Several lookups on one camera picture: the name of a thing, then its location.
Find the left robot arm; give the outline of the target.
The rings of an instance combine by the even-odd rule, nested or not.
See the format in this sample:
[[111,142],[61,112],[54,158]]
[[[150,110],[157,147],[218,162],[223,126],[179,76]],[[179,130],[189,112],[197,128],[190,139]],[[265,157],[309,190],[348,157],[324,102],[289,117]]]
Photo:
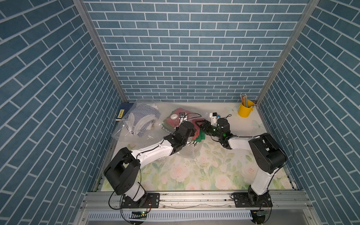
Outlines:
[[194,124],[185,121],[175,129],[175,132],[164,137],[156,144],[139,150],[120,149],[104,170],[104,176],[115,193],[126,195],[133,202],[142,206],[146,200],[147,192],[136,182],[140,170],[160,159],[179,152],[187,145],[188,139],[195,135]]

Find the clear vacuum bag with valve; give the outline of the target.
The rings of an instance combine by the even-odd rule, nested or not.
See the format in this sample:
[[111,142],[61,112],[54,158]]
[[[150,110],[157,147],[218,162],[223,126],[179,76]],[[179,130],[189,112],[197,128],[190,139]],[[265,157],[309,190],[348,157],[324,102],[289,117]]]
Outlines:
[[193,106],[158,104],[162,113],[161,128],[166,132],[166,140],[175,144],[173,153],[194,159],[200,153],[205,133],[197,122],[203,121],[206,113]]

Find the red garment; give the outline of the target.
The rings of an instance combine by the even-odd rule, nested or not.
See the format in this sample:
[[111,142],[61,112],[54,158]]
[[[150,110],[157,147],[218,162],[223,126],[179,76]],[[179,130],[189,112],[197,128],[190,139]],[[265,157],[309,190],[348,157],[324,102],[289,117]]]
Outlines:
[[195,122],[204,120],[204,118],[198,113],[190,112],[183,108],[177,108],[173,112],[171,112],[170,115],[163,121],[162,128],[164,131],[167,131],[169,133],[174,132],[175,129],[180,125],[180,120],[179,120],[180,112],[186,112],[187,121],[194,124],[194,127],[196,129],[195,135],[192,137],[192,140],[194,141],[200,132],[200,128],[195,124]]

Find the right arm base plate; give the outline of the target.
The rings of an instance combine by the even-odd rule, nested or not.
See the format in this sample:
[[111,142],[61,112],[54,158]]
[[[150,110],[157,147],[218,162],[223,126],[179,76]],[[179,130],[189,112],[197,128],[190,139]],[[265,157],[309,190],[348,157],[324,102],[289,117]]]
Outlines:
[[234,200],[236,208],[271,208],[273,206],[269,192],[266,192],[261,196],[258,196],[253,192],[235,192],[231,193],[230,198]]

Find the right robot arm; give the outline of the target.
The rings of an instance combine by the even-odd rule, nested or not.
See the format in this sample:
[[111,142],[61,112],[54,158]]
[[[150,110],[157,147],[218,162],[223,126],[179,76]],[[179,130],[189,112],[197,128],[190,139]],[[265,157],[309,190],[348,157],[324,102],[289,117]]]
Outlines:
[[247,199],[251,206],[259,207],[270,200],[269,186],[274,175],[285,166],[288,157],[269,133],[258,136],[237,136],[231,133],[226,118],[217,120],[216,125],[210,121],[197,121],[196,125],[206,135],[218,138],[218,142],[226,149],[251,150],[259,167],[254,181],[248,188]]

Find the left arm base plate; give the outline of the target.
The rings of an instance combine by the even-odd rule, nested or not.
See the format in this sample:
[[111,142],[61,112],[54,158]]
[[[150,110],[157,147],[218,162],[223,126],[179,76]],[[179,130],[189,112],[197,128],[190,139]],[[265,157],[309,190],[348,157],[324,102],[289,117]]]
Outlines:
[[125,195],[121,201],[122,209],[135,209],[135,208],[158,208],[160,193],[146,193],[139,200],[132,200],[129,196]]

